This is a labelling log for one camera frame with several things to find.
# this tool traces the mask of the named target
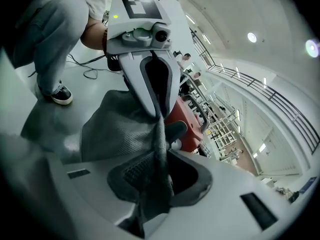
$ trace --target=person in background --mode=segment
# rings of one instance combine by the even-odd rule
[[[233,147],[228,154],[226,154],[224,157],[219,157],[220,161],[224,161],[228,158],[236,159],[238,160],[240,158],[240,155],[243,154],[244,151],[242,149],[237,149],[236,147]]]
[[[179,67],[180,67],[180,73],[182,75],[182,73],[184,72],[185,68],[188,66],[187,61],[190,60],[191,55],[190,53],[186,53],[185,55],[182,56],[182,54],[178,54],[175,57],[176,62],[178,63]]]
[[[15,68],[34,62],[37,85],[46,100],[59,105],[72,102],[61,78],[67,55],[79,40],[106,54],[107,27],[102,19],[107,1],[32,0],[15,22],[9,58]]]
[[[191,76],[191,78],[192,78],[193,80],[197,80],[197,79],[201,76],[201,73],[200,73],[200,72],[190,73],[189,75]]]

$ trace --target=black sneaker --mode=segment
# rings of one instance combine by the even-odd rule
[[[61,90],[56,94],[51,95],[52,100],[62,106],[68,105],[74,99],[71,91],[65,86],[62,86]]]

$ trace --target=railing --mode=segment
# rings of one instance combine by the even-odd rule
[[[212,59],[210,53],[207,51],[206,47],[203,45],[203,43],[200,41],[200,39],[197,37],[196,33],[193,32],[191,29],[191,36],[194,44],[194,49],[199,54],[201,59],[203,60],[204,64],[206,65],[206,68],[209,69],[212,66],[215,66],[215,62]]]
[[[284,113],[284,115],[292,122],[295,128],[301,133],[303,139],[310,148],[311,153],[313,154],[315,152],[320,143],[320,137],[317,131],[304,116],[304,114],[302,114],[301,111],[299,111],[299,109],[296,108],[283,95],[278,93],[273,88],[265,85],[263,82],[231,68],[214,65],[208,70],[225,75],[235,81],[241,82],[243,85],[246,85],[246,87],[255,90],[269,102],[273,103],[279,110]]]

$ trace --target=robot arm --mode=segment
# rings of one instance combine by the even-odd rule
[[[122,70],[128,88],[150,117],[165,118],[179,92],[171,53],[171,23],[158,0],[113,0],[108,23],[108,67]]]

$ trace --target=white floor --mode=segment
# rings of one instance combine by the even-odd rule
[[[86,62],[103,52],[90,50],[78,43],[71,54],[78,62]],[[107,59],[104,57],[88,66],[107,69]],[[88,68],[67,63],[62,81],[73,93],[73,102],[68,106],[60,106],[43,99],[36,87],[36,74],[28,78],[34,68],[32,63],[16,69],[24,84],[38,98],[24,124],[21,136],[38,143],[46,151],[56,153],[64,163],[77,162],[82,126],[100,106],[107,91],[128,90],[123,75],[99,71],[97,79],[88,79],[83,76]]]

